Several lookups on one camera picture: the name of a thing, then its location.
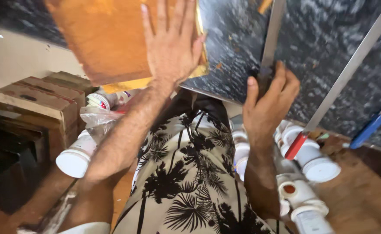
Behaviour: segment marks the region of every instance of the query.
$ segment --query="orange board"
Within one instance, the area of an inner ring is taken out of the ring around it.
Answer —
[[[94,86],[151,77],[147,65],[140,4],[150,8],[156,27],[157,0],[45,0],[68,47]],[[168,12],[175,0],[168,1]],[[195,35],[201,34],[197,17]],[[207,74],[204,52],[198,67]]]

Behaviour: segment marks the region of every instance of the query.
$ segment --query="hairy forearm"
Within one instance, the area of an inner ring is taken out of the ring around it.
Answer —
[[[251,142],[250,156],[245,170],[244,185],[251,206],[263,219],[278,219],[280,216],[273,144],[271,137]]]
[[[142,91],[140,99],[99,146],[85,174],[86,185],[95,184],[131,166],[173,87],[173,84],[153,81]]]

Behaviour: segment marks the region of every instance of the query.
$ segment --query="blue handle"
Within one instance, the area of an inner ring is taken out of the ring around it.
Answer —
[[[366,141],[381,126],[381,114],[374,116],[371,122],[353,139],[349,148],[356,149]]]

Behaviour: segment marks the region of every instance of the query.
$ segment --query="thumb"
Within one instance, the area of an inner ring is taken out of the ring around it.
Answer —
[[[202,55],[203,43],[205,42],[205,40],[206,40],[206,34],[199,36],[193,43],[192,54],[193,54],[193,64],[195,66],[197,66],[199,63],[200,56]]]
[[[245,99],[245,108],[252,109],[257,104],[258,99],[258,83],[257,80],[250,76],[247,81],[247,98]]]

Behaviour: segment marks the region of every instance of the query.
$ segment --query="plastic bag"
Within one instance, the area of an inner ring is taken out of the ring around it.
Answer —
[[[80,117],[86,123],[86,130],[99,144],[124,114],[99,107],[81,107]]]

